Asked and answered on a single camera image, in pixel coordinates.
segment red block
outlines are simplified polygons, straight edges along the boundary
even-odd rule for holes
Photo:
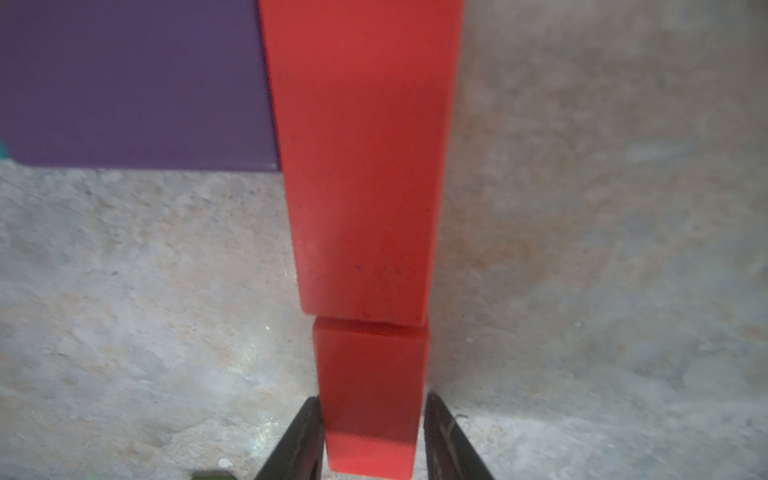
[[[462,0],[260,0],[305,312],[426,321]]]
[[[313,335],[330,468],[411,478],[429,327],[320,317]]]

